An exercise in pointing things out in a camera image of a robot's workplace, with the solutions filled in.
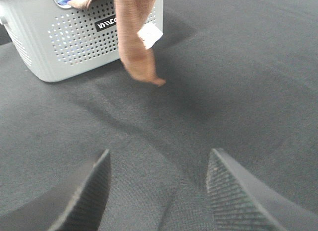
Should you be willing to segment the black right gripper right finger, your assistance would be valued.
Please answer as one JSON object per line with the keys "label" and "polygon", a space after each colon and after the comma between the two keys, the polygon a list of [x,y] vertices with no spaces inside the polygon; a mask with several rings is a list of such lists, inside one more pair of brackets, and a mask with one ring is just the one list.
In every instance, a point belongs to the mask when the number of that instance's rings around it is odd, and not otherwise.
{"label": "black right gripper right finger", "polygon": [[285,231],[239,180],[234,166],[212,149],[206,176],[206,190],[218,231]]}

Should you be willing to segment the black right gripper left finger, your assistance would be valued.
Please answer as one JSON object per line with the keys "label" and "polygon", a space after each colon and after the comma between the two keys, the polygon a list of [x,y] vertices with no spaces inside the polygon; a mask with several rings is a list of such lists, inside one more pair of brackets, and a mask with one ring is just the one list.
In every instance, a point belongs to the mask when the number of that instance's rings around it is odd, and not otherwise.
{"label": "black right gripper left finger", "polygon": [[50,231],[97,231],[111,188],[111,153],[106,149],[93,163]]}

